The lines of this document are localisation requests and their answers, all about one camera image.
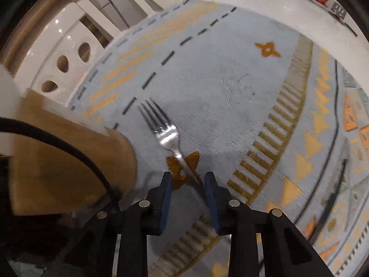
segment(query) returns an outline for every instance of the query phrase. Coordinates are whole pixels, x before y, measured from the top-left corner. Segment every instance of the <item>black cable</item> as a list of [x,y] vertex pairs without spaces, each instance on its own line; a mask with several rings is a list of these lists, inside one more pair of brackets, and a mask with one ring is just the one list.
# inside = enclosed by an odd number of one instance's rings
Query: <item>black cable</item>
[[334,206],[334,204],[336,203],[338,194],[339,194],[339,190],[341,188],[341,183],[344,179],[344,175],[345,175],[345,170],[346,170],[346,162],[347,159],[344,159],[342,161],[342,169],[341,169],[341,175],[339,177],[338,180],[338,184],[337,184],[337,188],[334,191],[334,193],[332,193],[327,201],[327,205],[325,206],[322,215],[319,218],[319,221],[316,225],[316,227],[314,228],[314,231],[311,233],[311,236],[308,239],[308,242],[310,245],[313,245],[315,243],[315,241],[317,240],[320,232],[322,231],[322,229],[324,228],[325,223],[328,220],[328,217],[332,211],[332,208]]
[[[323,175],[325,173],[325,170],[328,166],[328,162],[330,160],[330,157],[331,157],[331,154],[333,152],[333,148],[334,148],[334,145],[335,145],[335,142],[336,142],[336,139],[337,139],[337,136],[338,136],[338,130],[339,130],[339,123],[338,123],[338,116],[337,116],[337,104],[338,104],[338,91],[339,91],[339,88],[338,88],[338,73],[337,73],[337,60],[334,61],[334,69],[335,69],[335,79],[336,79],[336,91],[335,91],[335,103],[334,103],[334,116],[335,116],[335,121],[336,121],[336,128],[335,128],[335,132],[334,132],[334,135],[333,135],[333,141],[331,143],[331,146],[329,148],[329,151],[328,151],[328,155],[325,159],[325,163],[323,165],[323,168],[322,168],[322,171],[320,172],[319,174],[319,178],[318,178],[318,181],[317,183],[315,184],[313,190],[311,191],[309,197],[307,198],[307,202],[305,203],[303,209],[301,210],[301,212],[299,213],[298,217],[294,220],[294,224],[296,225],[298,223],[298,221],[300,220],[300,218],[302,217],[302,215],[304,214],[304,212],[307,210],[314,194],[316,193],[316,190],[318,189],[318,186],[320,184],[320,181],[322,180],[323,178]],[[264,259],[262,259],[260,262],[259,262],[259,272],[261,271],[261,269],[263,268],[264,266]]]
[[96,177],[99,179],[99,181],[108,192],[108,195],[116,212],[120,212],[118,204],[119,195],[113,191],[109,181],[106,179],[106,177],[97,167],[97,165],[89,157],[87,157],[87,155],[83,154],[83,152],[49,132],[46,132],[25,122],[17,121],[10,118],[0,117],[0,132],[14,133],[36,139],[45,144],[58,148],[77,158],[79,161],[89,167],[91,171],[96,175]]

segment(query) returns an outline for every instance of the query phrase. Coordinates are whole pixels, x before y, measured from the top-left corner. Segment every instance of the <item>oval hole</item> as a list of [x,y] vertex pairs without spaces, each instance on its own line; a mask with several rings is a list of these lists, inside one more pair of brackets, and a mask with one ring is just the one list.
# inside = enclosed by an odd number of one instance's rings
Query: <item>oval hole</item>
[[88,62],[90,58],[90,45],[88,43],[80,45],[78,48],[78,55],[84,62]]
[[51,81],[51,80],[47,80],[45,81],[42,86],[41,86],[41,90],[43,93],[51,93],[52,91],[56,90],[58,88],[58,85]]
[[68,71],[68,58],[65,55],[59,56],[57,60],[57,67],[63,73]]

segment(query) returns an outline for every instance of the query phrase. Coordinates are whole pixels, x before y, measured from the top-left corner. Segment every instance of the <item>yellow stripe pattern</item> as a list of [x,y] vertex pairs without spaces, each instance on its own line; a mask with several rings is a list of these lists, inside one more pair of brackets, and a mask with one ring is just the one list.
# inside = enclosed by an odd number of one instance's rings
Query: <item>yellow stripe pattern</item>
[[88,109],[85,113],[83,113],[82,116],[88,117],[88,116],[94,114],[95,112],[97,112],[98,110],[103,109],[103,108],[107,107],[110,104],[113,104],[115,102],[115,100],[117,100],[118,96],[119,96],[119,93],[116,93],[114,95],[109,96],[108,98],[100,101],[99,103],[95,104],[93,107]]
[[190,269],[208,253],[221,237],[215,233],[211,221],[201,216],[173,248],[167,251],[148,270],[149,277],[177,277]]
[[300,35],[279,97],[269,121],[264,124],[265,130],[253,143],[254,151],[247,152],[248,160],[241,161],[241,168],[233,173],[237,181],[229,179],[227,182],[232,190],[246,199],[247,205],[255,200],[268,182],[300,119],[311,68],[312,46],[312,41]]
[[[142,63],[144,60],[150,58],[153,55],[153,51],[150,50],[151,47],[165,42],[170,38],[173,33],[183,32],[187,30],[188,25],[197,23],[199,19],[207,15],[214,10],[217,10],[219,6],[213,2],[197,2],[195,6],[182,11],[176,15],[172,20],[164,22],[156,30],[148,32],[141,38],[136,40],[130,46],[130,50],[123,55],[121,55],[117,60],[116,64],[125,61],[118,67],[114,68],[111,72],[106,74],[102,79],[100,84],[109,82],[110,80],[116,78],[120,74],[126,74],[125,71]],[[107,93],[122,85],[124,82],[133,79],[136,71],[130,74],[126,74],[119,80],[115,81],[113,84],[99,90],[90,98],[90,103],[96,101],[97,99],[103,98]],[[89,116],[96,112],[96,109],[102,109],[109,106],[115,101],[111,97],[98,102],[98,104],[91,106],[85,113],[84,116]]]

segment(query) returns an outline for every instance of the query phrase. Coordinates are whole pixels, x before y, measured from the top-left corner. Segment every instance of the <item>fork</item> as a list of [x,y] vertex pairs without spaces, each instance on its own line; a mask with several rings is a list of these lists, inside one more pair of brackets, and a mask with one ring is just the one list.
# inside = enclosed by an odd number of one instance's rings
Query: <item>fork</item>
[[148,100],[145,101],[149,109],[143,102],[141,102],[141,105],[146,114],[144,114],[140,107],[139,110],[151,131],[155,134],[159,145],[173,153],[173,156],[177,159],[189,177],[191,186],[195,188],[198,194],[206,201],[203,183],[197,180],[195,174],[187,165],[186,160],[179,148],[179,132],[177,127],[173,125],[167,114],[153,99],[150,98],[150,101],[155,107],[152,106]]

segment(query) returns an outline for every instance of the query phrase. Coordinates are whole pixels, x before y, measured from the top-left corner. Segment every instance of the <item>table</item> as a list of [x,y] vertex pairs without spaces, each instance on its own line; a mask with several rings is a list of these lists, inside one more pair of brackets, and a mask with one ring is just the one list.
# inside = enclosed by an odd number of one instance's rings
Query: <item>table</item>
[[[143,199],[163,170],[179,184],[165,234],[148,240],[149,275],[223,276],[229,253],[229,242],[216,236],[207,208],[182,186],[179,165],[138,111],[152,97],[178,127],[190,167],[201,176],[214,171],[252,208],[281,208],[306,236],[342,171],[314,247],[334,274],[352,276],[368,252],[367,51],[307,0],[259,0],[258,12],[275,18],[280,10],[278,20],[303,34],[239,7],[256,0],[215,1],[185,0],[117,38],[70,103],[132,142],[138,182],[122,207]],[[353,55],[355,66],[348,61]],[[350,159],[346,168],[344,159]]]

